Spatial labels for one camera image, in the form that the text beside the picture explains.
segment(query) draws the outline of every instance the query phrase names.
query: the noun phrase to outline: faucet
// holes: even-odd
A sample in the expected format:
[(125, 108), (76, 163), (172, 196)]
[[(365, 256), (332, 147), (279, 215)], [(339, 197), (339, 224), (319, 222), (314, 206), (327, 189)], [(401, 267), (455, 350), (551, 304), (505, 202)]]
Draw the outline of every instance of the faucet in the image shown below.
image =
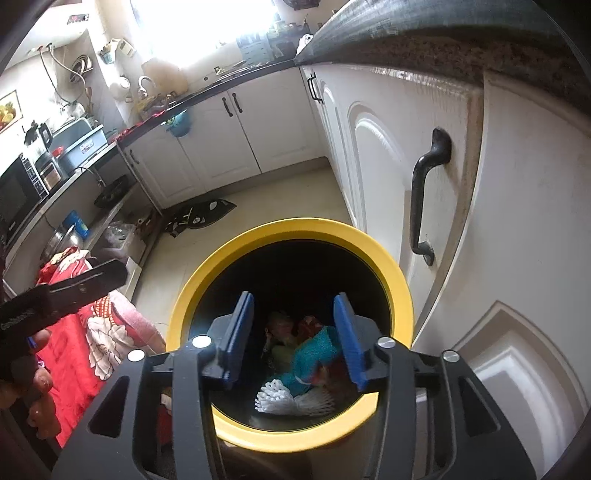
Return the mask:
[(138, 84), (139, 84), (139, 89), (138, 89), (138, 96), (140, 100), (143, 100), (145, 98), (148, 97), (148, 91), (145, 89), (145, 87), (142, 85), (142, 82), (144, 80), (148, 79), (152, 85), (154, 85), (154, 88), (158, 89), (158, 86), (156, 85), (155, 81), (153, 81), (150, 77), (148, 77), (147, 75), (142, 75), (139, 79), (138, 79)]

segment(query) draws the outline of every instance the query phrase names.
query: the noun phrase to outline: red cloth on counter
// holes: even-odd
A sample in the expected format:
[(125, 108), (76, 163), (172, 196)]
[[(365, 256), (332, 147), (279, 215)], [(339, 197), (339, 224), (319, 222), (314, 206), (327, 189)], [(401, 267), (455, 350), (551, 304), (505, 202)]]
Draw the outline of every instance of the red cloth on counter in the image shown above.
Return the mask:
[[(71, 247), (56, 255), (41, 269), (37, 284), (54, 284), (91, 269), (86, 254)], [(51, 395), (61, 424), (60, 446), (128, 352), (141, 348), (153, 355), (166, 350), (158, 330), (118, 291), (61, 318), (48, 330), (50, 341), (38, 356), (54, 383)]]

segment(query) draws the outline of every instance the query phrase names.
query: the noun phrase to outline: picture frame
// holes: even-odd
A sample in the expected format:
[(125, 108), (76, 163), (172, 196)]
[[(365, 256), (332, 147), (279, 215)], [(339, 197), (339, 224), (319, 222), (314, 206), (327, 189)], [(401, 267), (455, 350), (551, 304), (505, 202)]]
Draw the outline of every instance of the picture frame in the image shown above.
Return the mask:
[(21, 104), (18, 101), (17, 91), (0, 98), (0, 134), (16, 124), (22, 118)]

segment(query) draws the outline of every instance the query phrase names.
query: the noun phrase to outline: finger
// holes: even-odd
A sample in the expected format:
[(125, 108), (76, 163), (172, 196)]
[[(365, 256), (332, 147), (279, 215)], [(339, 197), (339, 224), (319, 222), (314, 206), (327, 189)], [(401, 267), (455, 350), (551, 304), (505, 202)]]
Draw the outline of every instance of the finger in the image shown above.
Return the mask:
[(19, 390), (12, 384), (0, 380), (0, 409), (9, 408), (20, 396)]
[(51, 424), (56, 416), (56, 405), (50, 394), (44, 394), (35, 400), (29, 408), (27, 423), (32, 427), (44, 429)]
[(53, 379), (45, 368), (39, 367), (33, 377), (33, 386), (41, 393), (47, 393), (53, 388)]
[(31, 352), (37, 353), (39, 350), (43, 349), (43, 347), (45, 347), (49, 343), (50, 337), (51, 332), (49, 330), (39, 330), (35, 335), (33, 335), (33, 342), (35, 343), (35, 347), (31, 348)]
[(52, 421), (48, 425), (37, 430), (37, 438), (41, 440), (47, 440), (56, 437), (60, 432), (60, 422), (57, 420), (56, 417), (53, 417)]

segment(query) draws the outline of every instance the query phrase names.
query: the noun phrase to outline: steel pot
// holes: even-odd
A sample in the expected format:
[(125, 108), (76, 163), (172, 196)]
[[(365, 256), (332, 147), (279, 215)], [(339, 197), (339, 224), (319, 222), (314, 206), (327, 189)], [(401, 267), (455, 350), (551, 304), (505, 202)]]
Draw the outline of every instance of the steel pot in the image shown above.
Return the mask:
[(53, 255), (63, 252), (68, 247), (78, 247), (80, 249), (84, 246), (84, 239), (74, 229), (76, 225), (72, 225), (66, 230), (63, 226), (59, 226), (53, 232), (53, 235), (47, 242), (43, 253), (41, 254), (41, 265), (45, 265)]

